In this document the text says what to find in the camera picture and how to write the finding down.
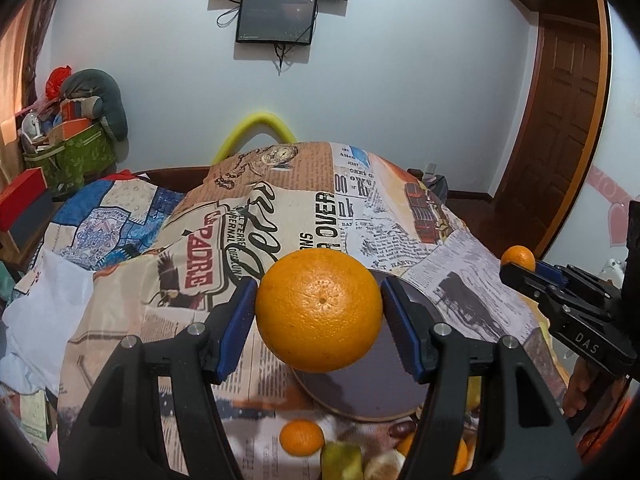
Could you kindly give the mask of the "right hand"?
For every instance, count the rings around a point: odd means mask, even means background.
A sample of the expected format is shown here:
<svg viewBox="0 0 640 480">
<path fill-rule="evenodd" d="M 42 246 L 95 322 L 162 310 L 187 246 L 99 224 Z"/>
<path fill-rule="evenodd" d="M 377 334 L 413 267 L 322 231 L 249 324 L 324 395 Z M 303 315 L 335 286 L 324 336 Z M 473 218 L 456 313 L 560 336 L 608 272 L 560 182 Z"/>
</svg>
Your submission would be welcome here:
<svg viewBox="0 0 640 480">
<path fill-rule="evenodd" d="M 600 376 L 600 368 L 587 362 L 583 358 L 578 358 L 574 365 L 573 373 L 565 391 L 562 409 L 566 417 L 573 417 L 581 413 L 586 407 L 587 393 L 591 390 L 592 383 Z M 596 422 L 604 422 L 615 408 L 617 399 L 624 394 L 626 378 L 617 378 L 606 390 L 598 406 L 591 413 L 591 418 Z"/>
</svg>

